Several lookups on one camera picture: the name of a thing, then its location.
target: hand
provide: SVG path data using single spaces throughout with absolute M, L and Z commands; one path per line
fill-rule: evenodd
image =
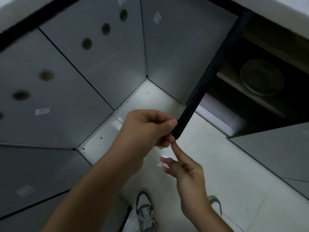
M 176 119 L 158 110 L 131 111 L 111 149 L 126 154 L 121 158 L 137 162 L 138 171 L 143 158 L 154 146 L 169 147 L 175 141 L 170 133 L 176 125 Z
M 161 157 L 160 161 L 169 167 L 162 167 L 162 170 L 177 179 L 181 210 L 198 228 L 203 217 L 213 211 L 206 193 L 203 168 L 187 156 L 176 142 L 173 142 L 171 147 L 178 161 Z

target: round hole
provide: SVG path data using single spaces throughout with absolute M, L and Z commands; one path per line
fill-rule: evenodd
M 128 18 L 128 12 L 126 9 L 123 9 L 120 14 L 119 14 L 119 18 L 122 22 L 126 21 Z
M 103 35 L 108 35 L 111 32 L 111 26 L 108 23 L 103 24 L 102 26 L 102 33 Z
M 85 38 L 82 41 L 82 48 L 85 50 L 89 50 L 92 47 L 92 41 L 89 38 Z
M 15 93 L 13 93 L 12 97 L 14 100 L 23 101 L 30 97 L 30 93 L 25 90 L 18 90 Z
M 39 73 L 39 78 L 43 81 L 50 81 L 54 78 L 54 74 L 50 70 L 44 69 Z

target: white label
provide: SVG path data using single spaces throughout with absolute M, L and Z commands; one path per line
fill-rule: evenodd
M 121 6 L 123 3 L 125 3 L 127 0 L 118 0 L 119 6 Z
M 33 187 L 26 185 L 25 187 L 17 190 L 16 193 L 21 197 L 26 197 L 27 195 L 31 194 L 33 191 L 34 191 Z
M 50 113 L 50 108 L 42 108 L 42 109 L 36 109 L 35 115 L 44 115 Z
M 309 136 L 309 130 L 303 130 L 302 132 L 304 135 Z
M 154 22 L 155 22 L 156 24 L 159 24 L 160 21 L 161 21 L 161 19 L 162 19 L 161 15 L 157 12 L 157 13 L 154 15 Z

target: white countertop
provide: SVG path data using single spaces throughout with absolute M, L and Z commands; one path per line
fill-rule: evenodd
M 0 0 L 0 33 L 52 0 Z M 233 0 L 309 39 L 309 0 Z

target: white tile floor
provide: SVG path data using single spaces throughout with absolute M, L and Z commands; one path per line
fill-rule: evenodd
M 145 81 L 80 146 L 91 163 L 108 150 L 126 114 L 134 109 L 158 109 L 178 118 L 184 106 Z M 177 143 L 203 166 L 207 193 L 219 198 L 222 218 L 235 232 L 309 231 L 309 201 L 238 149 L 198 114 L 193 115 Z M 133 206 L 138 191 L 147 189 L 152 195 L 159 231 L 196 231 L 181 212 L 176 181 L 162 172 L 159 156 L 175 157 L 171 148 L 155 147 L 145 158 L 141 171 L 123 187 L 121 196 Z M 139 231 L 134 208 L 124 231 Z

